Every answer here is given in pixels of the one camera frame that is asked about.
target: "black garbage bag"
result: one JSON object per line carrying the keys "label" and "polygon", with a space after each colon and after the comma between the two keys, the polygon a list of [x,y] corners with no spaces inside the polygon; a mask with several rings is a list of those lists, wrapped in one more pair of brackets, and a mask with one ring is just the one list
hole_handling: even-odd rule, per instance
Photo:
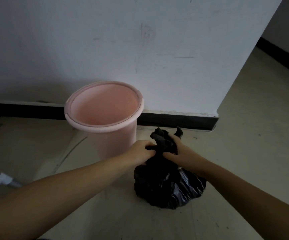
{"label": "black garbage bag", "polygon": [[[175,135],[182,137],[179,127]],[[137,166],[134,170],[134,190],[137,196],[151,205],[168,209],[176,209],[200,197],[206,188],[206,179],[179,168],[162,156],[163,152],[178,153],[168,132],[157,128],[150,137],[155,139],[157,145],[146,149],[155,150],[156,154],[146,161],[146,165]]]}

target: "black baseboard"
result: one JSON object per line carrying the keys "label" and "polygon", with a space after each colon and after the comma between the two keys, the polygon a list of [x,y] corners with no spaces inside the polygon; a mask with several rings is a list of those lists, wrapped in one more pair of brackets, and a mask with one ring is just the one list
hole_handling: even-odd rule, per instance
{"label": "black baseboard", "polygon": [[[63,107],[0,104],[0,117],[65,120]],[[219,118],[142,113],[138,125],[212,130]]]}
{"label": "black baseboard", "polygon": [[280,64],[289,69],[289,53],[279,48],[278,46],[270,43],[264,38],[260,38],[256,44],[256,47],[267,53],[269,56],[274,58]]}

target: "plastic bucket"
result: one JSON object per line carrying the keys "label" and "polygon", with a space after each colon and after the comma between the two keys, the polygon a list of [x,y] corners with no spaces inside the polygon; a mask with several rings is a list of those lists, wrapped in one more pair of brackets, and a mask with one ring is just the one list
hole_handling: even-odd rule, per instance
{"label": "plastic bucket", "polygon": [[101,81],[72,94],[64,113],[70,125],[88,134],[100,158],[106,159],[127,151],[135,142],[143,107],[142,94],[133,86]]}

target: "person's left hand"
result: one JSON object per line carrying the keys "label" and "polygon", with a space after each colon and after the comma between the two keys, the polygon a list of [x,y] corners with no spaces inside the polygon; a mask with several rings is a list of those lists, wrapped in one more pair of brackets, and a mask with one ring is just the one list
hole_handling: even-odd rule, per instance
{"label": "person's left hand", "polygon": [[147,150],[145,148],[146,146],[150,145],[154,144],[148,140],[138,140],[126,153],[123,154],[123,156],[126,156],[128,160],[134,162],[135,166],[138,166],[156,154],[155,150]]}

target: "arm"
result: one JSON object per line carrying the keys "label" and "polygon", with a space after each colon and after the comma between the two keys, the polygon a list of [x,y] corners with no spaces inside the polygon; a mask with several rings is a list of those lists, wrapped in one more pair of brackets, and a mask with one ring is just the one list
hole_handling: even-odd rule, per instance
{"label": "arm", "polygon": [[196,154],[169,134],[178,155],[163,156],[204,177],[264,239],[289,239],[289,205]]}
{"label": "arm", "polygon": [[0,198],[0,239],[36,239],[155,151],[137,141],[118,157],[52,175]]}

